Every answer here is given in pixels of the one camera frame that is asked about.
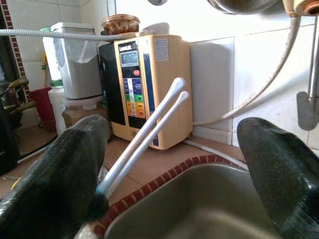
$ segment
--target white hose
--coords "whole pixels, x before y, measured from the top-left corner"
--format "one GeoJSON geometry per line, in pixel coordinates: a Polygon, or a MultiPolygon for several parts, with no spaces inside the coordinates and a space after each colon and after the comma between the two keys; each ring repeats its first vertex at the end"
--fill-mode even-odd
{"type": "Polygon", "coordinates": [[[277,77],[277,75],[279,74],[279,72],[281,71],[282,67],[284,66],[284,64],[286,63],[286,60],[291,52],[292,47],[294,46],[297,34],[298,34],[298,30],[299,30],[299,26],[300,26],[300,17],[292,17],[291,21],[290,21],[290,26],[289,26],[289,35],[287,38],[287,42],[286,42],[286,48],[285,51],[280,59],[280,62],[276,68],[276,70],[274,71],[274,73],[272,74],[272,76],[269,78],[269,80],[267,81],[267,83],[262,87],[262,89],[258,92],[255,92],[254,94],[252,94],[247,100],[245,100],[242,104],[240,104],[239,106],[237,106],[235,109],[231,110],[228,113],[225,113],[224,115],[222,115],[220,118],[218,119],[214,119],[214,120],[209,120],[209,121],[202,121],[202,122],[194,122],[193,125],[204,125],[204,124],[211,124],[211,123],[217,123],[219,121],[228,119],[230,117],[233,117],[235,114],[237,114],[239,111],[243,110],[246,106],[248,106],[249,104],[251,104],[255,99],[257,99],[270,85],[271,83],[275,80],[275,78],[277,77]]]}
{"type": "Polygon", "coordinates": [[[193,141],[190,141],[190,140],[184,140],[183,143],[185,144],[188,144],[188,145],[191,145],[191,146],[194,146],[196,148],[200,148],[204,151],[207,151],[207,152],[210,152],[210,153],[213,153],[213,154],[216,154],[220,157],[223,157],[225,159],[227,159],[229,162],[232,162],[233,164],[236,164],[237,166],[241,167],[242,169],[245,169],[246,171],[248,171],[248,167],[245,163],[239,161],[238,159],[236,158],[233,158],[225,153],[222,153],[216,149],[213,149],[213,148],[210,148],[210,147],[206,147],[200,143],[195,143],[193,141]]]}
{"type": "Polygon", "coordinates": [[[22,29],[0,29],[0,36],[36,36],[36,37],[52,37],[52,38],[66,38],[88,41],[114,41],[121,40],[122,35],[87,35],[75,33],[61,33],[54,31],[35,31],[35,30],[22,30],[22,29]]]}

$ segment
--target kitchen countertop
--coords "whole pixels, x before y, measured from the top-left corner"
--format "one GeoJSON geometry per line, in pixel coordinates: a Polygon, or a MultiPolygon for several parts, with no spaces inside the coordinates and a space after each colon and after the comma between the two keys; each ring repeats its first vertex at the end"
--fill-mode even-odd
{"type": "MultiPolygon", "coordinates": [[[[27,144],[29,144],[29,146],[24,146],[24,150],[26,150],[27,147],[29,147],[30,150],[31,147],[30,139],[27,139],[28,135],[32,138],[39,138],[38,134],[42,134],[42,141],[48,141],[50,138],[53,137],[52,133],[43,132],[41,130],[38,130],[37,128],[25,130],[24,132],[20,132],[20,134],[23,134],[23,137],[20,137],[19,140],[26,140],[27,144]]],[[[208,147],[212,147],[241,161],[244,160],[240,149],[237,147],[199,137],[191,137],[190,140],[201,143],[208,147]]],[[[19,142],[19,146],[23,146],[24,144],[26,143],[19,142]]],[[[108,143],[104,159],[104,165],[108,169],[113,166],[113,164],[116,162],[116,160],[128,146],[128,144],[128,141],[115,136],[113,137],[111,142],[108,143]]],[[[179,143],[178,145],[175,145],[168,150],[156,150],[148,148],[146,152],[135,163],[134,167],[121,182],[117,190],[110,197],[110,204],[117,202],[121,198],[149,183],[150,181],[162,175],[176,165],[186,161],[188,158],[209,154],[211,153],[190,145],[186,145],[184,143],[179,143]]],[[[27,168],[36,159],[42,156],[43,154],[27,160],[18,165],[11,172],[0,177],[0,198],[4,197],[5,194],[11,189],[12,184],[15,182],[15,178],[22,176],[27,168]]]]}

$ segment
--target sink basin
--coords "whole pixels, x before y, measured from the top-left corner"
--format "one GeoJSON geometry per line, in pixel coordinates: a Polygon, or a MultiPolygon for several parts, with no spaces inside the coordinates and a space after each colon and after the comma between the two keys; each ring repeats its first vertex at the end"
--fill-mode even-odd
{"type": "Polygon", "coordinates": [[[106,239],[280,239],[248,172],[191,167],[120,214],[106,239]]]}

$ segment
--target faucet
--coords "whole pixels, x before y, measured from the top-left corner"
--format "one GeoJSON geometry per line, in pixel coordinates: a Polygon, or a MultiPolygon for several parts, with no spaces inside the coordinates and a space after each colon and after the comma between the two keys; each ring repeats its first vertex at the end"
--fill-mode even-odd
{"type": "Polygon", "coordinates": [[[304,130],[314,129],[319,121],[319,25],[315,20],[313,51],[308,92],[297,94],[298,125],[304,130]]]}

